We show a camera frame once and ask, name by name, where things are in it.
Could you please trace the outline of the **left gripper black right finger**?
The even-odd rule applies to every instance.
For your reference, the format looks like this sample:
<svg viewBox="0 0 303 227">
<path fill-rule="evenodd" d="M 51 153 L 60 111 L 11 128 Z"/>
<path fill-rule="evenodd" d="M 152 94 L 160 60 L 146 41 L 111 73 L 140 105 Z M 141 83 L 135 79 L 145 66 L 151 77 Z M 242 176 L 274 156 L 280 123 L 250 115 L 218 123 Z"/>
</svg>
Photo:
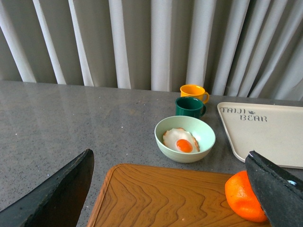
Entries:
<svg viewBox="0 0 303 227">
<path fill-rule="evenodd" d="M 273 227 L 303 225 L 303 182 L 256 151 L 245 159 L 248 178 Z"/>
</svg>

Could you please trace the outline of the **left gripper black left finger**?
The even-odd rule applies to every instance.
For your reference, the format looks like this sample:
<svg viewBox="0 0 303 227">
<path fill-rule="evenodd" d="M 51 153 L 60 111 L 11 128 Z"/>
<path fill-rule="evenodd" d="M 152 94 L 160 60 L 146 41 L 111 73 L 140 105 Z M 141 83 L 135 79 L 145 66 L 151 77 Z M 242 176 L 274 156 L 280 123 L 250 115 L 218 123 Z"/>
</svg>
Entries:
<svg viewBox="0 0 303 227">
<path fill-rule="evenodd" d="M 90 189 L 94 153 L 87 149 L 0 213 L 2 227 L 75 227 Z"/>
</svg>

